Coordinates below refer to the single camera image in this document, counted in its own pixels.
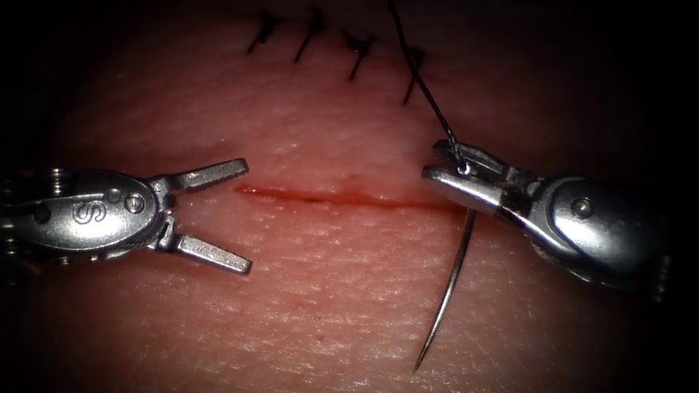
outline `stitch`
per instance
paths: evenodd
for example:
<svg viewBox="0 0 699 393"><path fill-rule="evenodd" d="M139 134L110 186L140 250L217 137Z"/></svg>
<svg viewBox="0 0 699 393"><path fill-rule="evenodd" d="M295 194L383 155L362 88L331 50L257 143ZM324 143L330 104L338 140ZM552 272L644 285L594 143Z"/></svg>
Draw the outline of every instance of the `stitch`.
<svg viewBox="0 0 699 393"><path fill-rule="evenodd" d="M313 34L325 28L325 19L323 18L323 11L321 11L317 7L311 7L311 12L313 13L313 19L311 20L311 24L309 25L308 34L306 35L304 41L301 43L301 47L299 47L299 51L296 53L296 57L293 59L295 63L298 63L301 59L301 54L306 49L306 46L308 45L308 42L311 40Z"/></svg>
<svg viewBox="0 0 699 393"><path fill-rule="evenodd" d="M415 70L420 71L420 67L422 66L422 60L424 59L424 50L412 47L409 50L410 56L413 58L415 62ZM403 99L403 105L408 103L408 99L410 98L410 94L413 92L413 86L415 85L415 75L411 75L410 78L410 84L408 84L408 91L406 92L406 96Z"/></svg>
<svg viewBox="0 0 699 393"><path fill-rule="evenodd" d="M369 47L376 40L376 37L369 36L366 40L360 40L356 39L352 36L352 34L347 33L344 30L342 30L341 32L344 38L347 40L347 46L359 54L359 57L357 57L357 61L355 62L355 67L352 69L352 73L349 75L349 80L352 81L355 78L355 75L357 74L359 64L362 62L362 59L369 54Z"/></svg>
<svg viewBox="0 0 699 393"><path fill-rule="evenodd" d="M260 44L265 44L267 42L267 39L269 38L269 35L272 34L273 30L275 29L275 26L280 21L278 17L271 16L270 13L267 11L262 11L261 16L262 26L260 27L260 31L257 33L257 36L255 36L255 39L248 47L247 53L251 53L255 48L255 44L257 44L258 42Z"/></svg>

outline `skin texture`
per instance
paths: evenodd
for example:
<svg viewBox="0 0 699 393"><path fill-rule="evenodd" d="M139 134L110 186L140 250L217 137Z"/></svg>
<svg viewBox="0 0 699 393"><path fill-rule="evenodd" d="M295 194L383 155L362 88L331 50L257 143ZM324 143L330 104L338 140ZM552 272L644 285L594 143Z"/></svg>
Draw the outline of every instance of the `skin texture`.
<svg viewBox="0 0 699 393"><path fill-rule="evenodd" d="M419 178L443 133L417 88L401 104L410 75L383 3L320 4L331 22L299 64L305 5L267 6L287 19L250 55L257 7L129 15L46 143L55 148L45 164L143 177L246 158L249 174L180 196L175 215L179 233L254 260L251 274L150 250L48 269L5 294L18 338L7 343L12 370L42 376L16 383L86 392L627 384L631 349L647 334L644 306L542 261L519 231L485 215L433 347L410 374L465 213ZM642 108L614 68L595 67L604 48L584 25L536 9L399 7L459 139L540 175L634 180L657 170L643 161L652 139ZM340 28L379 36L352 82L357 55ZM541 39L556 28L560 41Z"/></svg>

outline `metal rivet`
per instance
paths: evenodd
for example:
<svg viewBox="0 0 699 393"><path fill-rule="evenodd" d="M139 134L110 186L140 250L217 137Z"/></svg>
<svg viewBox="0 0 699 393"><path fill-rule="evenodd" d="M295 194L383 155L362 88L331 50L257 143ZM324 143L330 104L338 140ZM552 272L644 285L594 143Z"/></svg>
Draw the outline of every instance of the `metal rivet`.
<svg viewBox="0 0 699 393"><path fill-rule="evenodd" d="M467 176L471 174L471 166L468 162L463 162L457 167L457 172L460 175Z"/></svg>
<svg viewBox="0 0 699 393"><path fill-rule="evenodd" d="M126 198L125 206L126 210L133 214L137 214L146 206L146 201L144 201L143 197L139 194L131 194Z"/></svg>
<svg viewBox="0 0 699 393"><path fill-rule="evenodd" d="M592 204L585 198L576 199L570 209L578 218L587 218L592 215Z"/></svg>
<svg viewBox="0 0 699 393"><path fill-rule="evenodd" d="M116 188L113 188L107 192L107 200L111 203L117 203L122 198L122 193Z"/></svg>

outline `dark background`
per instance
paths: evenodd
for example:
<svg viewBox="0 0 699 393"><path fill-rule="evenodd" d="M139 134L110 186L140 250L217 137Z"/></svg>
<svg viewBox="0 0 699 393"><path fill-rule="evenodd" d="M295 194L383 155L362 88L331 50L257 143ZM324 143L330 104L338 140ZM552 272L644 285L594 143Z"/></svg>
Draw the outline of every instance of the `dark background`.
<svg viewBox="0 0 699 393"><path fill-rule="evenodd" d="M170 5L171 2L158 4L155 1L150 1L149 5L145 1L52 4L27 1L4 5L4 31L0 41L3 48L0 65L0 168L5 171L31 167L44 149L50 148L46 146L45 135L60 118L62 108L71 105L73 87L110 45L123 39L129 15L138 12L141 17L147 17L148 12L143 12L144 9L157 10ZM647 115L649 131L642 132L653 132L657 136L657 151L649 154L648 160L668 168L660 171L667 172L667 179L648 178L642 186L653 191L670 188L670 185L681 188L673 180L679 177L681 170L678 168L682 166L675 165L672 157L679 156L679 143L687 138L683 134L688 130L691 132L691 129L675 127L676 112L682 105L678 104L679 96L671 91L677 87L677 82L681 82L678 81L681 76L677 59L683 46L672 28L678 24L676 19L681 10L659 3L585 2L572 5L553 1L551 4L537 2L517 7L538 7L547 12L560 12L566 17L573 15L597 31L596 36L600 39L597 44L606 52L605 66L613 68L623 79ZM565 36L560 31L551 31L549 44L566 45ZM674 286L671 286L666 304L654 310L647 321L653 326L654 333L645 347L637 349L638 372L633 381L628 381L629 386L676 386L691 377L692 362L684 360L685 357L692 359L695 346L689 332L692 308L686 307L688 301L685 299L688 298L684 296L689 292L685 289L688 278L677 279L689 277L685 270L684 264L675 260L676 278L671 282ZM5 357L3 361L11 362ZM41 376L15 375L9 381L21 384L23 378Z"/></svg>

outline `curved suture needle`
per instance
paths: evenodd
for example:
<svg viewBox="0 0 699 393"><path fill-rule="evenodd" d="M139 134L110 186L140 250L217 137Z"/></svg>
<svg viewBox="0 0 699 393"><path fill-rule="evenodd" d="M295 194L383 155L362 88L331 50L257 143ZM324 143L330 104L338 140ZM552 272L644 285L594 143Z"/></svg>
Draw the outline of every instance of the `curved suture needle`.
<svg viewBox="0 0 699 393"><path fill-rule="evenodd" d="M473 223L475 221L475 210L469 209L466 213L466 220L464 222L464 233L461 236L461 243L459 244L459 250L457 251L457 256L454 258L454 267L451 268L451 275L449 275L449 281L446 284L446 289L444 290L444 295L442 296L442 301L439 304L439 310L435 315L435 320L432 322L432 327L430 328L430 333L424 341L422 350L420 351L420 356L417 357L417 362L415 362L415 367L413 368L413 373L417 371L420 367L420 363L427 354L427 350L430 348L432 341L435 339L437 334L437 329L444 319L444 314L446 313L446 307L449 305L451 300L451 295L454 293L454 288L457 285L457 279L459 278L459 272L461 267L464 265L464 259L466 256L466 250L468 249L468 243L471 239L471 232L473 231Z"/></svg>

